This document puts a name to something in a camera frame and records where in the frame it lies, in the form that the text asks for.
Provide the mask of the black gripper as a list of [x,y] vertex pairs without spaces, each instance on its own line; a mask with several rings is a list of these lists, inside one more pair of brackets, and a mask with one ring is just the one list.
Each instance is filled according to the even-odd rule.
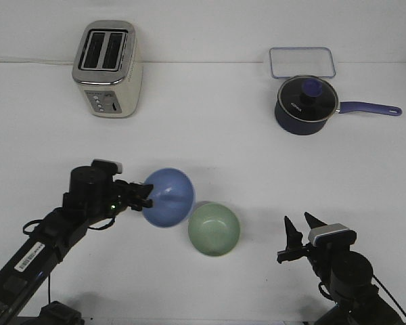
[[86,217],[114,217],[129,207],[152,208],[153,200],[140,200],[138,195],[150,195],[153,189],[153,184],[133,185],[113,180],[113,175],[97,167],[81,166],[71,171],[69,191],[64,194],[62,207],[80,211]]
[[[328,225],[312,214],[305,212],[304,217],[310,227],[310,236],[323,235],[328,230]],[[284,225],[286,231],[286,248],[277,252],[276,261],[283,263],[284,261],[295,261],[302,257],[309,260],[314,271],[320,270],[324,266],[324,249],[313,246],[312,244],[302,244],[302,233],[299,232],[288,216],[284,217]]]

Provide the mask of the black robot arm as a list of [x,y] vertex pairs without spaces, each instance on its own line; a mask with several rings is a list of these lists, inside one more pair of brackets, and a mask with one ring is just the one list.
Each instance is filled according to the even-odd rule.
[[94,160],[73,169],[62,205],[41,219],[28,240],[0,270],[0,324],[8,324],[25,307],[53,269],[87,230],[131,208],[152,207],[152,184],[114,179],[115,162]]
[[340,224],[326,224],[312,214],[304,213],[310,227],[309,242],[302,243],[299,232],[284,217],[286,248],[277,253],[277,262],[306,257],[320,279],[319,292],[335,306],[322,315],[316,324],[402,324],[406,313],[397,301],[394,310],[380,295],[389,291],[374,275],[369,260],[352,251],[357,233]]

